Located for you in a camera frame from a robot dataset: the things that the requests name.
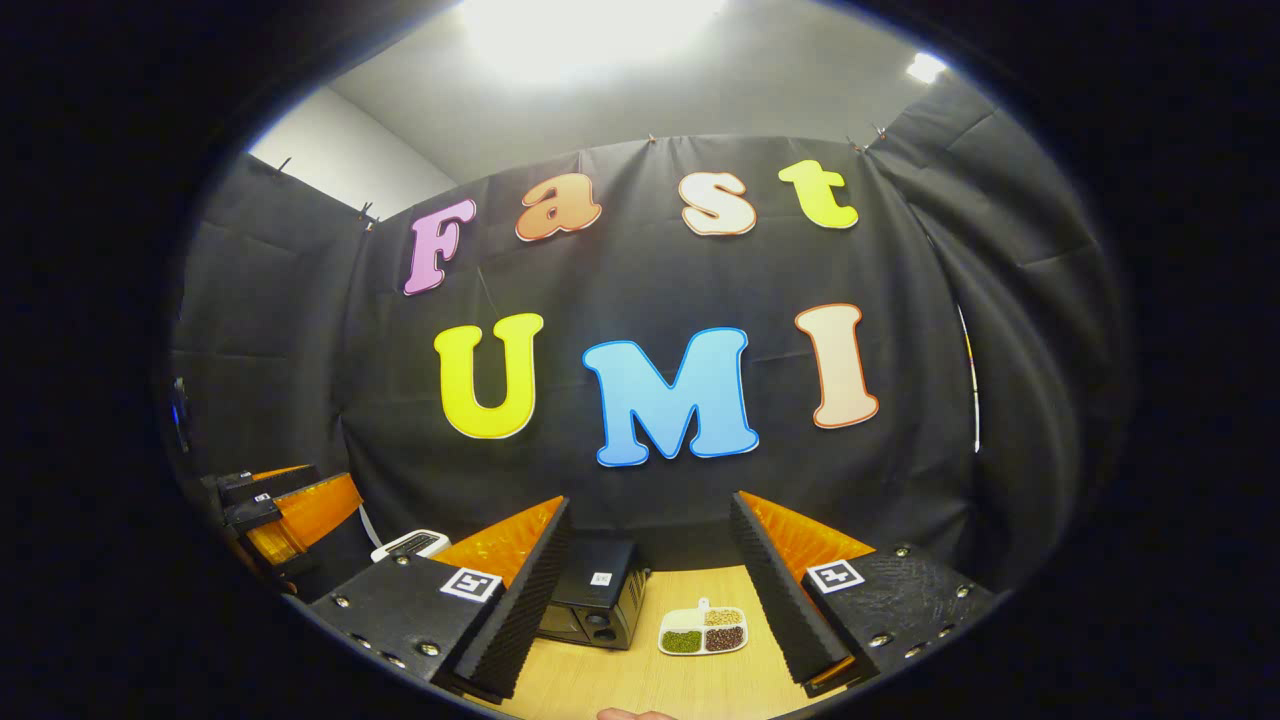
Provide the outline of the black backdrop cloth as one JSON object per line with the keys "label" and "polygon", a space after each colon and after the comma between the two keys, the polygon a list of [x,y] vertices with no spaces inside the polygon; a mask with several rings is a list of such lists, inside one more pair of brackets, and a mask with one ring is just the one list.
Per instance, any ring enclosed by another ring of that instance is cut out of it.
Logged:
{"label": "black backdrop cloth", "polygon": [[1012,113],[951,81],[865,152],[616,143],[371,231],[242,155],[180,288],[188,473],[352,471],[385,537],[564,495],[657,568],[713,568],[746,489],[1002,591],[1093,506],[1132,415],[1100,228]]}

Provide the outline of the black electric oven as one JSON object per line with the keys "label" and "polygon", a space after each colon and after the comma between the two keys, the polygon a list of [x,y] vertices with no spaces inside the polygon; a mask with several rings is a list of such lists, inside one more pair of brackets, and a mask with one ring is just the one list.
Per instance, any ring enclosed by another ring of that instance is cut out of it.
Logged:
{"label": "black electric oven", "polygon": [[628,650],[650,574],[631,539],[573,539],[538,635],[603,650]]}

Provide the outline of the white divided plate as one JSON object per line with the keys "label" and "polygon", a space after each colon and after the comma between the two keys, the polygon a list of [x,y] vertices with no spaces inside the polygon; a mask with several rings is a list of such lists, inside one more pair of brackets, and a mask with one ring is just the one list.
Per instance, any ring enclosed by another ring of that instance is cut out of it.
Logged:
{"label": "white divided plate", "polygon": [[[659,642],[660,642],[660,634],[663,632],[666,632],[666,630],[701,629],[703,633],[705,634],[705,630],[707,630],[708,626],[705,626],[703,624],[703,614],[705,612],[707,609],[710,609],[710,607],[733,607],[733,606],[716,606],[708,598],[700,598],[698,601],[698,605],[695,607],[691,607],[691,609],[677,609],[677,610],[672,610],[672,611],[667,612],[662,618],[662,621],[660,621],[660,626],[659,626],[659,630],[658,630],[658,637],[657,637],[657,641],[655,641],[657,642],[657,648],[663,655],[675,656],[675,657],[696,657],[696,656],[719,655],[719,653],[708,653],[707,651],[704,651],[704,635],[703,635],[703,651],[700,653],[698,653],[698,655],[668,655],[668,653],[664,653],[660,650],[660,644],[659,644]],[[744,625],[745,626],[745,629],[746,629],[746,637],[748,637],[746,642],[740,648],[737,648],[735,651],[730,651],[730,652],[723,652],[723,653],[732,653],[732,652],[736,652],[736,651],[744,648],[748,644],[749,639],[750,639],[749,626],[748,626],[748,620],[746,620],[746,614],[741,609],[739,609],[739,610],[744,615],[744,623],[737,624],[737,625]]]}

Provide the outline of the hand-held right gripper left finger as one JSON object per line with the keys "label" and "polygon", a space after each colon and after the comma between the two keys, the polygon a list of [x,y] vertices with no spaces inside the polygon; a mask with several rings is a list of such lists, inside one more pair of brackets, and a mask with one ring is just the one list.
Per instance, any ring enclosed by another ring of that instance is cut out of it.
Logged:
{"label": "hand-held right gripper left finger", "polygon": [[390,553],[308,603],[332,635],[415,685],[499,703],[513,696],[572,536],[570,501],[489,527],[431,557]]}

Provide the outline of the white electronic device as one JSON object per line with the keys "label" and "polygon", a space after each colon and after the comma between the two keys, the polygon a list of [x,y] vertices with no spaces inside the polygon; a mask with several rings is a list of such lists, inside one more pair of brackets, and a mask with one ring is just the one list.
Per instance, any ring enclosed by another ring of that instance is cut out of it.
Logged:
{"label": "white electronic device", "polygon": [[433,559],[452,546],[451,538],[442,533],[417,529],[404,536],[376,547],[370,553],[371,562],[380,562],[385,559],[422,557]]}

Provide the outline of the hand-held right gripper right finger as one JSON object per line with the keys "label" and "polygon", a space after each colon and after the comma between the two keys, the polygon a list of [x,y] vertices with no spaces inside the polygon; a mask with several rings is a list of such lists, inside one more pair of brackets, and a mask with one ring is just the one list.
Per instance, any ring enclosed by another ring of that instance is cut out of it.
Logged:
{"label": "hand-held right gripper right finger", "polygon": [[810,697],[919,664],[998,598],[913,543],[874,548],[746,491],[730,500],[730,532],[788,674]]}

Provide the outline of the dark device with blue light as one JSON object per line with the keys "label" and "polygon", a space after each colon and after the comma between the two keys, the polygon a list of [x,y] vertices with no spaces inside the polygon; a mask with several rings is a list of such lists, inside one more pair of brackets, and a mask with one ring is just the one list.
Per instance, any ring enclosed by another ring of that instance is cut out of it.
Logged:
{"label": "dark device with blue light", "polygon": [[177,447],[184,456],[189,456],[192,451],[192,420],[189,395],[183,377],[172,378],[168,386],[168,402]]}

